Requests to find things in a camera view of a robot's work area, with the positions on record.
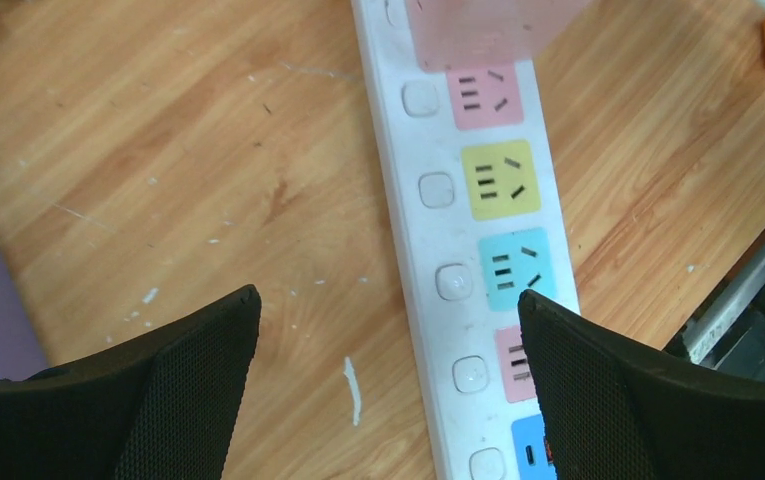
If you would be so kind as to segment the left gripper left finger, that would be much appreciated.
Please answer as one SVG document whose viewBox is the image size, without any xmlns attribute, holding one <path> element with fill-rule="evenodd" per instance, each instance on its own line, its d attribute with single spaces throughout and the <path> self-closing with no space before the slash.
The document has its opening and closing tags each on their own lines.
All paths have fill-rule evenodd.
<svg viewBox="0 0 765 480">
<path fill-rule="evenodd" d="M 0 479 L 218 479 L 262 300 L 247 285 L 160 328 L 0 380 Z"/>
</svg>

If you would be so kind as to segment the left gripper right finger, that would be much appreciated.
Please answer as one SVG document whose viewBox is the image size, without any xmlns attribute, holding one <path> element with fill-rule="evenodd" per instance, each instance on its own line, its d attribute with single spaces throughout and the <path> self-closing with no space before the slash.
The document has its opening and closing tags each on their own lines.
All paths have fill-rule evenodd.
<svg viewBox="0 0 765 480">
<path fill-rule="evenodd" d="M 765 479 L 765 383 L 710 370 L 534 291 L 523 349 L 561 479 Z"/>
</svg>

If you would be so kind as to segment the white long power strip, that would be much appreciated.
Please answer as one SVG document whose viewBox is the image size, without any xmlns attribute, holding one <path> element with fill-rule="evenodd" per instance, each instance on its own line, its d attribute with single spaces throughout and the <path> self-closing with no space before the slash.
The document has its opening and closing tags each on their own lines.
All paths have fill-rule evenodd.
<svg viewBox="0 0 765 480">
<path fill-rule="evenodd" d="M 579 303 L 534 65 L 429 59 L 437 1 L 352 8 L 436 474 L 552 479 L 517 302 Z"/>
</svg>

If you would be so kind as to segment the light pink cube plug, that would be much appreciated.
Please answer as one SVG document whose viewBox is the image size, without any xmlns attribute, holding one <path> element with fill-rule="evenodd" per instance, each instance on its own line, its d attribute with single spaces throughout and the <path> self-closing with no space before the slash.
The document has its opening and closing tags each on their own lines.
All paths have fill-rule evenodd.
<svg viewBox="0 0 765 480">
<path fill-rule="evenodd" d="M 446 72 L 530 60 L 588 0 L 414 0 L 405 3 L 418 65 Z"/>
</svg>

